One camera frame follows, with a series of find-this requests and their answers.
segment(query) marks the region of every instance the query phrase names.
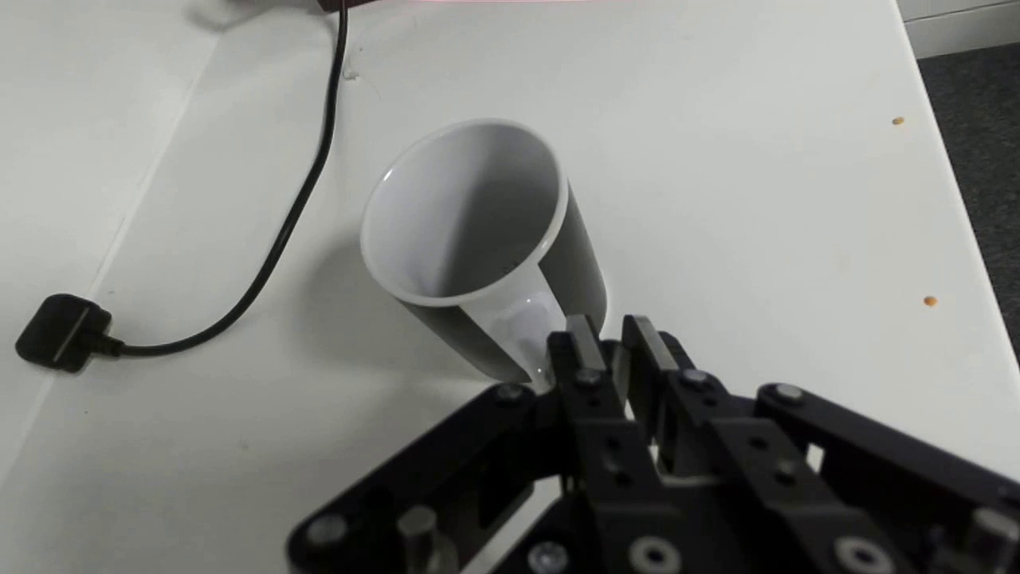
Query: black cord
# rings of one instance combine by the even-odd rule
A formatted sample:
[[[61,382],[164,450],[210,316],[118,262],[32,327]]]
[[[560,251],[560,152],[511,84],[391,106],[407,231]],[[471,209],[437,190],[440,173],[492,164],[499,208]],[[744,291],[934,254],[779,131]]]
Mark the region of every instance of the black cord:
[[[274,245],[269,249],[254,279],[249,283],[249,291],[243,293],[240,303],[233,303],[233,308],[207,326],[203,330],[190,335],[190,339],[182,339],[182,342],[169,342],[169,343],[121,343],[118,354],[121,357],[164,357],[164,354],[180,354],[180,350],[188,350],[188,348],[198,348],[218,335],[223,335],[237,317],[247,316],[247,308],[253,308],[253,303],[258,300],[260,287],[269,283],[269,277],[274,274],[290,237],[294,237],[294,227],[301,219],[301,214],[305,209],[311,190],[317,190],[317,180],[324,169],[324,160],[328,160],[328,149],[332,149],[332,131],[335,131],[335,113],[338,113],[338,87],[340,87],[340,65],[343,65],[343,50],[346,50],[346,0],[340,0],[340,10],[338,10],[338,43],[335,43],[335,54],[332,54],[332,65],[328,65],[328,87],[324,87],[324,111],[323,111],[323,134],[320,134],[320,149],[317,149],[317,160],[310,164],[310,174],[305,180],[301,186],[294,203],[290,203],[290,214],[274,238]]]

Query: white table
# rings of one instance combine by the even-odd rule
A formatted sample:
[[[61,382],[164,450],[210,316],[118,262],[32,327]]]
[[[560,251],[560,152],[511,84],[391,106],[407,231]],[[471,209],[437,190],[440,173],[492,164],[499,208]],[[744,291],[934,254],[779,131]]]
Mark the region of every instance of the white table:
[[[328,27],[233,0],[0,19],[0,569],[285,569],[290,526],[482,389],[356,258],[382,164],[458,118],[563,160],[610,293],[734,389],[786,380],[1020,478],[1017,364],[894,0],[379,2],[258,305],[165,359],[13,357],[63,287],[207,326],[320,134]]]

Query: black cable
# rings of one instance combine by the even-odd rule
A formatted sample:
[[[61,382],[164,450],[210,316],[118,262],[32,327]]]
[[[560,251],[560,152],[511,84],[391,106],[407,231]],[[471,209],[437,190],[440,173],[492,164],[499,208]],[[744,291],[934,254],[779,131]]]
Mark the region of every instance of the black cable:
[[[301,190],[298,190],[298,198],[290,203],[290,214],[287,214],[274,245],[269,249],[269,254],[264,254],[254,279],[243,293],[243,300],[233,303],[233,308],[220,321],[207,326],[203,330],[198,330],[190,339],[169,342],[169,343],[118,343],[118,350],[113,350],[113,354],[121,354],[121,357],[164,357],[164,354],[180,354],[180,350],[198,348],[203,342],[223,335],[258,300],[260,287],[274,274],[274,267],[278,267],[278,262],[280,262],[280,254],[285,254],[285,249],[287,249],[287,241],[294,237],[294,227],[298,227],[301,214],[305,209],[305,203],[310,203],[310,198],[317,190],[317,180],[320,180],[320,174],[324,169],[324,160],[328,160],[328,149],[332,149],[335,113],[338,113],[338,87],[340,87],[343,50],[346,50],[346,0],[340,0],[340,6],[338,6],[338,43],[335,43],[332,65],[328,65],[324,111],[323,111],[323,134],[320,134],[317,160],[311,160],[310,174],[305,174],[305,180],[301,186]]]

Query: cable connector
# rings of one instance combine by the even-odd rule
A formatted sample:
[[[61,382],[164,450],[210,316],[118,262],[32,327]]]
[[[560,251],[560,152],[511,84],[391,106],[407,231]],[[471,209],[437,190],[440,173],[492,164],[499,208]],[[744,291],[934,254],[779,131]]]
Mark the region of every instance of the cable connector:
[[[121,342],[107,339],[113,316],[88,300],[55,293],[27,326],[17,350],[23,359],[80,374],[93,354],[121,357]]]

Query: cup rim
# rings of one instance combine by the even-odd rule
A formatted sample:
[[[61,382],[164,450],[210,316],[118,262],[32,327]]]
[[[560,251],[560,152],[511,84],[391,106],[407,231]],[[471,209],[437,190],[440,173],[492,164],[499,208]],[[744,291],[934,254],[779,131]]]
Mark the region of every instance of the cup rim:
[[[512,267],[511,267],[507,274],[499,274],[496,279],[492,279],[492,283],[486,283],[486,287],[478,287],[478,291],[451,293],[451,296],[407,293],[407,291],[402,291],[397,283],[391,283],[391,279],[387,279],[387,277],[379,274],[379,267],[377,267],[377,262],[371,258],[371,249],[367,249],[371,227],[373,227],[373,208],[377,208],[377,199],[379,199],[379,187],[382,187],[402,164],[407,164],[421,149],[426,149],[430,142],[437,142],[437,140],[442,140],[442,136],[451,136],[451,134],[458,134],[458,131],[471,131],[471,127],[511,127],[511,131],[520,131],[520,134],[532,136],[532,140],[547,152],[547,160],[550,160],[550,174],[555,174],[555,190],[559,190],[550,219],[547,219],[542,238],[537,241],[537,249],[532,249],[526,258],[520,258],[520,265],[512,265]],[[379,174],[377,186],[373,186],[373,198],[371,198],[371,203],[367,203],[363,217],[360,217],[360,258],[363,258],[363,265],[371,267],[373,279],[377,279],[382,291],[389,291],[394,300],[413,303],[413,305],[430,305],[430,308],[437,308],[437,305],[461,305],[461,303],[469,303],[469,300],[482,300],[482,296],[499,291],[499,287],[511,283],[524,267],[538,265],[538,262],[545,258],[545,251],[555,245],[555,238],[559,238],[559,231],[560,231],[560,227],[563,227],[563,219],[566,219],[566,203],[572,203],[572,187],[566,187],[566,179],[563,179],[563,173],[560,173],[560,160],[555,156],[555,149],[547,146],[547,140],[545,140],[538,131],[532,131],[532,127],[526,127],[526,123],[516,123],[516,121],[504,121],[504,118],[456,121],[456,123],[445,123],[445,127],[440,127],[440,131],[425,134],[418,142],[406,146],[406,149],[382,169],[382,174]]]

